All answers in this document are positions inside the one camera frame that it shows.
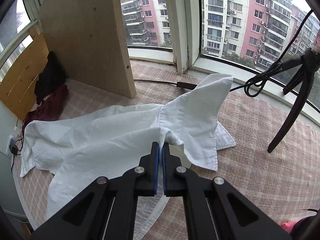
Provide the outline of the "white power strip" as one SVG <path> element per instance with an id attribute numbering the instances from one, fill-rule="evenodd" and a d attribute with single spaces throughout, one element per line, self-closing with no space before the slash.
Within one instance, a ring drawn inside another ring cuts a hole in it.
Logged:
<path id="1" fill-rule="evenodd" d="M 10 146 L 15 143 L 15 136 L 13 134 L 9 135 L 8 142 L 5 149 L 5 154 L 10 158 L 12 156 Z"/>

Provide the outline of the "pink folded garment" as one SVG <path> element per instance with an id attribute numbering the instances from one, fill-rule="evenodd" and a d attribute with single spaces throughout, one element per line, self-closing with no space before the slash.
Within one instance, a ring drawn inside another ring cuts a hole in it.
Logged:
<path id="1" fill-rule="evenodd" d="M 305 217 L 299 221 L 287 221 L 281 223 L 280 226 L 288 233 L 304 232 L 312 221 L 312 217 Z"/>

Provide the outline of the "light plywood board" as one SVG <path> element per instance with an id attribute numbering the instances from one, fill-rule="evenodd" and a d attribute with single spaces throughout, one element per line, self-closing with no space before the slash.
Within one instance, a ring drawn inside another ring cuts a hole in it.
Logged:
<path id="1" fill-rule="evenodd" d="M 40 23 L 69 78 L 136 96 L 120 0 L 42 0 Z"/>

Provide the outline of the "pink plaid table cloth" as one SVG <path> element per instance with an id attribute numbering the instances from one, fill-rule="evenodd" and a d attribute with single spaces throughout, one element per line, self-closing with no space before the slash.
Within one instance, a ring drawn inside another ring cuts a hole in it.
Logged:
<path id="1" fill-rule="evenodd" d="M 133 99 L 67 81 L 69 100 L 62 118 L 75 118 L 111 105 L 164 104 L 183 93 L 174 82 L 197 84 L 205 78 L 203 73 L 178 74 L 149 63 L 134 63 L 132 67 L 138 80 Z M 263 94 L 249 98 L 240 91 L 231 92 L 218 119 L 236 145 L 217 153 L 217 171 L 194 167 L 203 177 L 226 178 L 277 223 L 299 220 L 319 208 L 319 127 L 297 120 L 277 148 L 267 151 L 286 116 L 283 104 L 275 105 Z"/>

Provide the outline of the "dark red garment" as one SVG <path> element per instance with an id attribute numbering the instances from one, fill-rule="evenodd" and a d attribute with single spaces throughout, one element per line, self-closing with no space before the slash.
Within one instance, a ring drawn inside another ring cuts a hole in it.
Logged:
<path id="1" fill-rule="evenodd" d="M 61 85 L 46 101 L 43 101 L 34 111 L 26 114 L 22 126 L 22 135 L 26 126 L 34 120 L 56 121 L 59 120 L 69 95 L 67 85 Z"/>

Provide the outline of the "pine wood board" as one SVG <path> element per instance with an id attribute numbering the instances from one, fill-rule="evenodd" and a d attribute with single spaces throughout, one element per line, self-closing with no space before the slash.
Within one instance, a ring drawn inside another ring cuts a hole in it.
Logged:
<path id="1" fill-rule="evenodd" d="M 43 33 L 38 27 L 32 27 L 28 34 L 33 41 L 13 63 L 1 83 L 1 102 L 22 121 L 36 103 L 36 81 L 48 61 Z"/>

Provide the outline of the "white shirt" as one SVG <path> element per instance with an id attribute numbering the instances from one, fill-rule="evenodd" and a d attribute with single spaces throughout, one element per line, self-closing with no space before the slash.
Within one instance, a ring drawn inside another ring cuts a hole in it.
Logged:
<path id="1" fill-rule="evenodd" d="M 48 171 L 46 222 L 33 239 L 80 239 L 74 225 L 63 232 L 53 221 L 61 209 L 99 177 L 114 179 L 133 172 L 152 144 L 183 150 L 188 163 L 217 170 L 217 152 L 235 146 L 217 115 L 233 77 L 211 74 L 195 89 L 169 103 L 110 106 L 59 121 L 33 121 L 24 130 L 22 177 L 33 168 Z"/>

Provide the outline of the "black garment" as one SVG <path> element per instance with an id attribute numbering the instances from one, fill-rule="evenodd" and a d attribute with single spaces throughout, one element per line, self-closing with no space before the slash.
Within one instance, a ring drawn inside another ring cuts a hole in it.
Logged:
<path id="1" fill-rule="evenodd" d="M 34 93 L 37 105 L 40 105 L 45 97 L 55 92 L 67 79 L 63 66 L 52 51 L 49 52 L 47 60 L 47 64 L 35 84 Z"/>

